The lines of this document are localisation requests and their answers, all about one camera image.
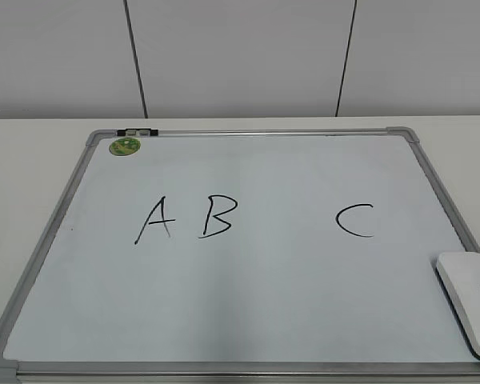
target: white table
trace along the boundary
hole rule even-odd
[[[480,116],[0,120],[0,315],[93,130],[351,129],[408,126],[480,245]]]

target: round sticker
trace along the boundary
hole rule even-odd
[[[128,156],[134,154],[141,147],[141,142],[136,138],[120,138],[109,146],[109,151],[115,156]]]

